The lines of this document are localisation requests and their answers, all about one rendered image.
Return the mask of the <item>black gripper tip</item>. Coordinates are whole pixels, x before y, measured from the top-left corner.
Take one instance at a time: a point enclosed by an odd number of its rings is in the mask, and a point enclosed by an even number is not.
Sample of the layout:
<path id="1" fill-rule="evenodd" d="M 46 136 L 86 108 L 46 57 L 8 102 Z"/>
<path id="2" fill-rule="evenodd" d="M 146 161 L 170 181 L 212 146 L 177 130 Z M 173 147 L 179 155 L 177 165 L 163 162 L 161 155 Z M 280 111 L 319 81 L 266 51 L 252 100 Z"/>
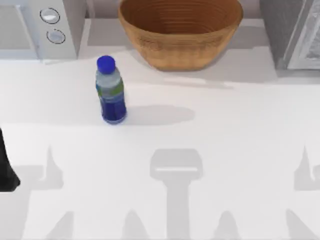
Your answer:
<path id="1" fill-rule="evenodd" d="M 0 192 L 14 192 L 21 181 L 8 159 L 4 136 L 0 128 Z"/>

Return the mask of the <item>round microwave knob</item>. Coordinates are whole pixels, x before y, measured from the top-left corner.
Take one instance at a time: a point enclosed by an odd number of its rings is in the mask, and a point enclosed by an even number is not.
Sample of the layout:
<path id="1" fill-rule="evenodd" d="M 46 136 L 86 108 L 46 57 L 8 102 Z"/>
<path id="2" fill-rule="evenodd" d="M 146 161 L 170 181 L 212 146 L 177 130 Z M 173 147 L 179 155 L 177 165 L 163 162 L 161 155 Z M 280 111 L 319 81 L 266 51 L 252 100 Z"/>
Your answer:
<path id="1" fill-rule="evenodd" d="M 58 23 L 61 18 L 59 12 L 51 7 L 42 9 L 39 16 L 43 22 L 51 25 Z"/>
<path id="2" fill-rule="evenodd" d="M 60 45 L 66 41 L 66 35 L 59 29 L 52 29 L 46 32 L 46 38 L 49 42 Z"/>

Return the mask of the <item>pale microwave oven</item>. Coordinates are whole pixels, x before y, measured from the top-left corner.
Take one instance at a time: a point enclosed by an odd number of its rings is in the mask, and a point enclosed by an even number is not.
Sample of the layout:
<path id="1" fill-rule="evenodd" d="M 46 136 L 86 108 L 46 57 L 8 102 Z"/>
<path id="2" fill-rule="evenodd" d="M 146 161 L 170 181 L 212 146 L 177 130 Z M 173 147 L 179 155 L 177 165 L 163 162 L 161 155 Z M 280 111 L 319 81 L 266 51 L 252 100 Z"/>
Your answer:
<path id="1" fill-rule="evenodd" d="M 56 24 L 40 18 L 40 11 L 53 8 L 60 14 Z M 78 58 L 86 0 L 0 0 L 0 60 L 74 60 Z M 66 40 L 53 44 L 47 31 L 58 29 Z"/>

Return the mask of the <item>brown woven basket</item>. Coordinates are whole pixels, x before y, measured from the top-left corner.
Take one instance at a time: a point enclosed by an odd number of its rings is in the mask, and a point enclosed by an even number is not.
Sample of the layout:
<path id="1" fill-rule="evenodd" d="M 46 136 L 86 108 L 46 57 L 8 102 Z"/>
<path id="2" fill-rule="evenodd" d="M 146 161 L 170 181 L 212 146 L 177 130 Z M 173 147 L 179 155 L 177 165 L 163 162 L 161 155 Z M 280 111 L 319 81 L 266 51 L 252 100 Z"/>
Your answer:
<path id="1" fill-rule="evenodd" d="M 118 18 L 141 57 L 161 71 L 208 66 L 243 19 L 239 0 L 122 0 Z"/>

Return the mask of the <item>blue bottle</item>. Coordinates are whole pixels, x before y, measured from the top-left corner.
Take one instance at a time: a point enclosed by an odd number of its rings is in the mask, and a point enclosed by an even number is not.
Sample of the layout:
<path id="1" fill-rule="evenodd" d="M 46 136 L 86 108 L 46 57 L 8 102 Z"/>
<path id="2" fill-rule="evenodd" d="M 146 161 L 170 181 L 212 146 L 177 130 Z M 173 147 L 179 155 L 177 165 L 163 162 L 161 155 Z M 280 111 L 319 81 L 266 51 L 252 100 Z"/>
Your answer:
<path id="1" fill-rule="evenodd" d="M 105 122 L 118 124 L 127 115 L 123 78 L 112 56 L 103 55 L 96 61 L 95 87 Z"/>

